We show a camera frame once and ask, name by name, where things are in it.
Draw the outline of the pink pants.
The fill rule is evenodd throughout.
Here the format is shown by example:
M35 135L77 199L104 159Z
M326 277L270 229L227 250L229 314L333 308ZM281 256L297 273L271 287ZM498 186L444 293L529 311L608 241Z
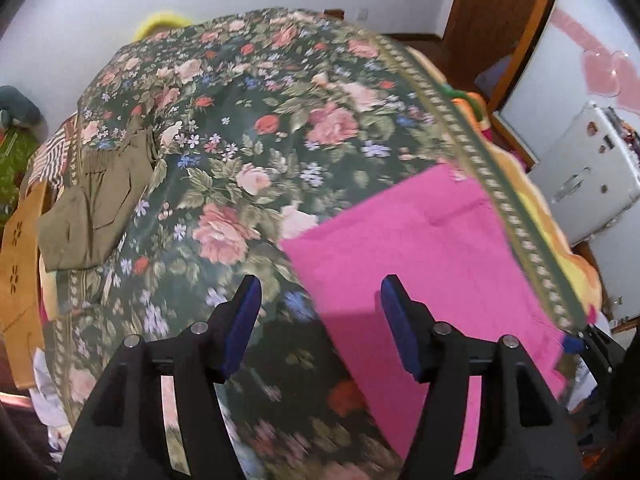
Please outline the pink pants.
M402 366L383 278L465 335L517 336L553 393L562 333L544 312L480 184L440 164L285 240L283 250L385 440L409 451L426 395Z

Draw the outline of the white mini fridge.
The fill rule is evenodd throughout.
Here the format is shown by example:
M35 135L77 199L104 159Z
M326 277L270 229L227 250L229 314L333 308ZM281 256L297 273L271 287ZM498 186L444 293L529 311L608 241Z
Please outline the white mini fridge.
M588 102L528 174L574 246L639 199L639 159L609 108Z

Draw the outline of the olive green folded pants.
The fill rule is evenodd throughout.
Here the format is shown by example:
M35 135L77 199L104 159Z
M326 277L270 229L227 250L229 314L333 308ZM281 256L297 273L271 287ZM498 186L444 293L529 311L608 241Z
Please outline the olive green folded pants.
M111 255L151 181L157 150L151 130L130 132L114 150L89 150L78 181L38 221L47 271L85 270Z

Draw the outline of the orange wooden headboard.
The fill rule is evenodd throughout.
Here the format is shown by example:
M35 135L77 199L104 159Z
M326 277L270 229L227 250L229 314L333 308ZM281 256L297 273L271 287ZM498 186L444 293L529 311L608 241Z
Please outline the orange wooden headboard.
M35 387L34 356L44 347L40 318L38 220L48 209L47 183L35 184L4 226L1 333L16 388Z

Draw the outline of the striped red white cloth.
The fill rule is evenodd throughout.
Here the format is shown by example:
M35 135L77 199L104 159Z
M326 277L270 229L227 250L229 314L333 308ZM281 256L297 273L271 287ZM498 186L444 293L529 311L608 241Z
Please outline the striped red white cloth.
M36 149L27 165L26 192L40 182L47 182L55 191L63 187L70 149L77 141L77 123L78 116L73 114Z

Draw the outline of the green patterned bag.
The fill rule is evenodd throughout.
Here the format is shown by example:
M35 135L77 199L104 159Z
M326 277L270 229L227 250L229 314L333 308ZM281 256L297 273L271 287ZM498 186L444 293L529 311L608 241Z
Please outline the green patterned bag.
M36 138L22 128L9 128L1 139L1 224L6 223L16 208L28 161L37 148Z

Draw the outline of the floral dark green bedspread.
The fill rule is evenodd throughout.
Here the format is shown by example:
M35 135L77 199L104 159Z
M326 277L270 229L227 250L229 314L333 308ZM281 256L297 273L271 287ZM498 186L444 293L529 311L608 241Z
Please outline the floral dark green bedspread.
M154 133L150 188L114 252L56 276L58 317L44 330L49 370L76 419L117 345L133 332L179 333L226 300L244 273L262 282L262 310L241 369L220 389L224 422L251 479L347 472L389 479L400 460L299 284L281 243L431 167L490 196L496 228L447 249L436 282L480 255L486 306L465 322L506 330L521 286L533 297L529 351L552 392L572 364L554 328L584 316L565 247L518 163L484 140L467 98L446 96L424 55L335 18L265 9L160 32L122 47L58 133L58 188L133 128Z

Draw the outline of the grey plush toy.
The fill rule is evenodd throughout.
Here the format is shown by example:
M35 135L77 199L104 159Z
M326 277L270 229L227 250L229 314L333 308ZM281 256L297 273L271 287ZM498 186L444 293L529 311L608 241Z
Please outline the grey plush toy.
M1 128L32 128L39 125L42 115L38 107L12 86L0 87Z

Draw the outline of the brown wooden door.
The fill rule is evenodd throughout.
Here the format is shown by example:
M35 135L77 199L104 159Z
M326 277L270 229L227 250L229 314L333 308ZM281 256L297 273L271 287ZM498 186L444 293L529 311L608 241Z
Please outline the brown wooden door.
M442 36L448 82L475 89L478 75L515 52L541 1L454 0Z

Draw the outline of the yellow pillow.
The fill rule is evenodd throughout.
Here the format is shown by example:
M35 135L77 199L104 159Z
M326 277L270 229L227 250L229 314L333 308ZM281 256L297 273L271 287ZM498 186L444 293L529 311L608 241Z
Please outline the yellow pillow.
M136 28L134 41L141 41L168 30L191 26L190 18L171 11L155 12L147 16Z

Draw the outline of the pink heart wall decoration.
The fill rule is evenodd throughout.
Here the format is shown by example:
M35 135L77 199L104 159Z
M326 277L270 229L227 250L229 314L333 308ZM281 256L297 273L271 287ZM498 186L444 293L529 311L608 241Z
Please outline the pink heart wall decoration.
M614 99L622 110L639 114L639 70L629 54L612 52L582 24L562 9L554 9L550 23L582 48L580 66L587 91Z

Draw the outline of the white wall socket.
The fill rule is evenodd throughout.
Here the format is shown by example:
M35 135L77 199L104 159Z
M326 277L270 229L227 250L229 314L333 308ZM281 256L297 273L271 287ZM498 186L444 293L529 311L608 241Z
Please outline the white wall socket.
M356 20L360 22L364 22L369 15L369 10L367 8L359 8L356 13Z

